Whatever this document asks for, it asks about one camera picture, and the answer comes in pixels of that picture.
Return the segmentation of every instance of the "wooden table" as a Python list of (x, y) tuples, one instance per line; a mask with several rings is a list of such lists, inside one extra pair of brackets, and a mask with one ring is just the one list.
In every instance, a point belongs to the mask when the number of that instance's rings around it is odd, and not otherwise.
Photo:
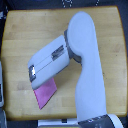
[(120, 15), (116, 7), (95, 7), (8, 13), (1, 55), (7, 119), (76, 117), (74, 95), (81, 72), (80, 64), (71, 60), (70, 65), (55, 76), (58, 90), (48, 104), (39, 110), (29, 82), (27, 63), (34, 53), (64, 33), (71, 17), (78, 11), (89, 13), (94, 20), (107, 111), (118, 116), (126, 115), (127, 61)]

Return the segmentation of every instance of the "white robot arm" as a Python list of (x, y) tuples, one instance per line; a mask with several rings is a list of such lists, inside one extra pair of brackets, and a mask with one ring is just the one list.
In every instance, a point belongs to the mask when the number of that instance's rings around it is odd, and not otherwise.
[(123, 128), (115, 115), (107, 115), (95, 26), (92, 18), (85, 12), (78, 12), (73, 16), (65, 32), (65, 39), (64, 36), (58, 37), (30, 59), (28, 69), (32, 88), (37, 89), (59, 73), (71, 58), (82, 65), (75, 93), (77, 120), (80, 125), (91, 128), (90, 126), (96, 126), (99, 122), (99, 127), (101, 125), (106, 128), (108, 126), (105, 127), (105, 124), (109, 124), (115, 128)]

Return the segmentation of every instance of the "floor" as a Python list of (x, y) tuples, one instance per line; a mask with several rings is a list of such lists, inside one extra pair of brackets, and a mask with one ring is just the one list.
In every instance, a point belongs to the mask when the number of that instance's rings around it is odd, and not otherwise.
[[(63, 8), (62, 2), (60, 3), (60, 0), (58, 1), (57, 8)], [(76, 0), (75, 4), (73, 7), (85, 7), (85, 6), (95, 6), (96, 4), (83, 4), (84, 0)], [(123, 24), (123, 29), (124, 29), (124, 35), (125, 35), (125, 40), (126, 40), (126, 47), (128, 49), (128, 0), (111, 0), (111, 2), (101, 2), (98, 3), (98, 6), (104, 6), (104, 5), (117, 5), (122, 24)], [(52, 3), (49, 5), (46, 5), (46, 8), (52, 8)], [(5, 24), (5, 16), (7, 14), (6, 8), (4, 8), (4, 16), (1, 16), (3, 14), (0, 13), (0, 50), (1, 50), (1, 44), (2, 44), (2, 34), (4, 30), (4, 24)], [(122, 124), (124, 125), (125, 128), (127, 128), (127, 117), (121, 117), (120, 118)], [(8, 128), (36, 128), (38, 121), (8, 121)]]

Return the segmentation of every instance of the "wooden surface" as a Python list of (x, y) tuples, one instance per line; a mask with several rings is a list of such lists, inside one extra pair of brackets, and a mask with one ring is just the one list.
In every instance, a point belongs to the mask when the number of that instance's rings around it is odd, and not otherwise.
[(71, 60), (70, 65), (55, 76), (58, 90), (48, 104), (39, 110), (29, 82), (27, 63), (34, 53), (64, 33), (71, 17), (78, 11), (89, 13), (95, 24), (107, 112), (126, 115), (126, 49), (119, 12), (116, 7), (95, 7), (8, 13), (1, 55), (7, 119), (76, 117), (74, 95), (81, 72), (80, 64)]

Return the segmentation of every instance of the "pink cloth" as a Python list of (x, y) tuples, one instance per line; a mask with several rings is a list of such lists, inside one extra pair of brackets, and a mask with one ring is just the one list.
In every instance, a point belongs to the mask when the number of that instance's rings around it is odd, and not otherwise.
[(40, 109), (46, 105), (56, 90), (57, 87), (53, 78), (41, 85), (38, 89), (34, 90)]

